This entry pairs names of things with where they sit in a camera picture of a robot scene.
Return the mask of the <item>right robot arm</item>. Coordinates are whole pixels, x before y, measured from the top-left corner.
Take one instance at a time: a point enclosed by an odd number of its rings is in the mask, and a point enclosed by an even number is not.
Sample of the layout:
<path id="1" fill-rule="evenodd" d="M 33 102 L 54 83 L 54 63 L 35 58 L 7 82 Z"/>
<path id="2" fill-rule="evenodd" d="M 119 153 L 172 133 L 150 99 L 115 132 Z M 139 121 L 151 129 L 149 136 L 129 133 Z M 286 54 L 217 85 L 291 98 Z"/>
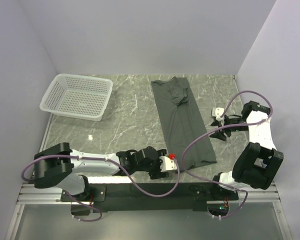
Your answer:
<path id="1" fill-rule="evenodd" d="M 258 102 L 244 104 L 241 115 L 226 115 L 225 109 L 211 110 L 212 126 L 231 127 L 218 130 L 211 138 L 226 141 L 233 132 L 248 132 L 248 144 L 229 172 L 220 172 L 209 187 L 212 198 L 220 200 L 230 187 L 266 190 L 271 185 L 283 160 L 284 154 L 277 150 L 271 133 L 271 109 Z"/>

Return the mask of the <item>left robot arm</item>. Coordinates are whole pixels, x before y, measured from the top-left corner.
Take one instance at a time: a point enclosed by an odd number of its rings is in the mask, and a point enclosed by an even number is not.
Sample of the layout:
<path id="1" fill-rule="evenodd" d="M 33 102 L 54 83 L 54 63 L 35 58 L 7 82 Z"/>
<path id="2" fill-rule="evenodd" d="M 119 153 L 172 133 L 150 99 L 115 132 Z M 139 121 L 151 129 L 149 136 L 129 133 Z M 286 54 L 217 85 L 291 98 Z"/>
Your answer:
<path id="1" fill-rule="evenodd" d="M 54 145 L 35 155 L 42 158 L 34 165 L 34 186 L 37 189 L 59 187 L 78 201 L 90 195 L 85 173 L 102 176 L 124 176 L 147 172 L 150 179 L 166 178 L 175 171 L 175 162 L 167 156 L 166 149 L 148 146 L 141 150 L 130 149 L 111 154 L 92 154 L 70 148 L 68 142 Z"/>

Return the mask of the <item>white plastic basket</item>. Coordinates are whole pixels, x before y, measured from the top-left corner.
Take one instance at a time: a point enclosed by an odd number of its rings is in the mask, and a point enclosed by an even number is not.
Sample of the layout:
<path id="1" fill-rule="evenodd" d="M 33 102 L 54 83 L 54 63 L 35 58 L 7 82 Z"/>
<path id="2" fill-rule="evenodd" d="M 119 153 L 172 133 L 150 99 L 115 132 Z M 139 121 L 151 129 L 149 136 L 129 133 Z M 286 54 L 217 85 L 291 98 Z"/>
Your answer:
<path id="1" fill-rule="evenodd" d="M 99 122 L 112 90 L 110 79 L 62 73 L 50 83 L 39 108 L 56 116 Z"/>

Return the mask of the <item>black base beam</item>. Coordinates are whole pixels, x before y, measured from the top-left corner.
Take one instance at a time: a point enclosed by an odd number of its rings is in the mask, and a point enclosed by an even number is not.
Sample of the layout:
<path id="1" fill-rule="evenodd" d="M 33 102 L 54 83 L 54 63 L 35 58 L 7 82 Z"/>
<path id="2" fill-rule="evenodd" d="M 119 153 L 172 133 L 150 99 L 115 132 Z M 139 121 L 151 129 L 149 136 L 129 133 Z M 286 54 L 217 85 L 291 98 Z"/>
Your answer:
<path id="1" fill-rule="evenodd" d="M 207 202 L 236 201 L 237 193 L 208 182 L 181 182 L 168 196 L 151 197 L 138 190 L 132 183 L 91 183 L 93 205 L 102 212 L 193 210 L 206 212 Z"/>

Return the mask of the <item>aluminium rail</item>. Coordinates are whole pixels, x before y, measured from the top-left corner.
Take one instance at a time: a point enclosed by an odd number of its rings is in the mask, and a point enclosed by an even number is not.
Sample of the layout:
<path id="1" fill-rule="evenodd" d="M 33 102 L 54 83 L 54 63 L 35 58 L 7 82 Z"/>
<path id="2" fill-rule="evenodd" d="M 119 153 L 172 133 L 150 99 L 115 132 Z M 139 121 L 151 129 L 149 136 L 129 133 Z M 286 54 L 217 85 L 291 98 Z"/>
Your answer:
<path id="1" fill-rule="evenodd" d="M 248 192 L 247 203 L 279 203 L 281 198 L 274 183 L 267 190 L 243 188 Z M 71 204 L 72 202 L 62 202 L 62 190 L 58 187 L 37 189 L 32 184 L 21 186 L 16 204 L 17 205 L 56 205 Z"/>

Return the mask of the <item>dark grey t shirt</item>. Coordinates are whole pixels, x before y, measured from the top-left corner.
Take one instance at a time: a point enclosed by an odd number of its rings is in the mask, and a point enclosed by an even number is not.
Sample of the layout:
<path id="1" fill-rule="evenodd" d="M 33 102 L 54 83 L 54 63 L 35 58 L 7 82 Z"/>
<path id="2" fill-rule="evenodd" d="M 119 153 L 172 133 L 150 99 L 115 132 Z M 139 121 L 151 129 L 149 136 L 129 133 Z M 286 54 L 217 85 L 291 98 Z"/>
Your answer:
<path id="1" fill-rule="evenodd" d="M 179 167 L 199 168 L 217 162 L 213 145 L 208 137 L 197 141 L 185 154 L 184 150 L 195 139 L 207 133 L 199 107 L 185 77 L 173 77 L 168 81 L 151 82 L 167 151 L 174 154 Z"/>

